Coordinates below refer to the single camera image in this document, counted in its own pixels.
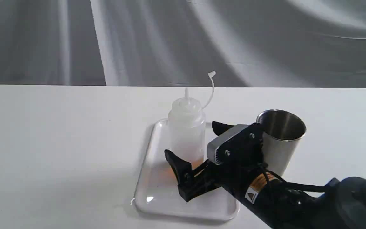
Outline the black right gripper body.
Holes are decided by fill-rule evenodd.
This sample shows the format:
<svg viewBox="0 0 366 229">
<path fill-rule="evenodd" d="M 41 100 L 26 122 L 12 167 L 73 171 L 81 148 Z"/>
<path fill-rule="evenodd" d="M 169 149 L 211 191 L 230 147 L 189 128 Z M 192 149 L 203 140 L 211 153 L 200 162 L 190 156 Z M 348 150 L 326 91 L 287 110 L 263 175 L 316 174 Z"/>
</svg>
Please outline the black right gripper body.
<svg viewBox="0 0 366 229">
<path fill-rule="evenodd" d="M 266 181 L 265 187 L 268 190 L 268 202 L 276 206 L 275 190 L 268 178 L 268 165 L 264 160 L 263 130 L 259 123 L 250 124 L 241 137 L 247 137 L 244 142 L 238 142 L 235 151 L 231 153 L 230 159 L 222 165 L 215 165 L 209 160 L 207 167 L 195 177 L 193 186 L 184 187 L 178 185 L 178 192 L 183 200 L 190 200 L 199 197 L 219 187 L 224 188 L 241 201 L 247 196 L 250 184 L 262 175 Z"/>
</svg>

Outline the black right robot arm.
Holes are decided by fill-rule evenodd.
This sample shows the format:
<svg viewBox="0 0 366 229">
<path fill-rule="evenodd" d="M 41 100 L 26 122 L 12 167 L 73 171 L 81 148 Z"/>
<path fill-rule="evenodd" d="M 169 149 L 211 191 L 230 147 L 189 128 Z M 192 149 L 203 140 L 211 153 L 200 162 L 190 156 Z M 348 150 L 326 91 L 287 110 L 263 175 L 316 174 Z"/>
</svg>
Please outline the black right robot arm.
<svg viewBox="0 0 366 229">
<path fill-rule="evenodd" d="M 366 179 L 331 179 L 324 186 L 288 182 L 269 170 L 261 124 L 212 122 L 217 135 L 202 164 L 172 151 L 165 158 L 186 202 L 223 188 L 272 229 L 366 229 Z"/>
</svg>

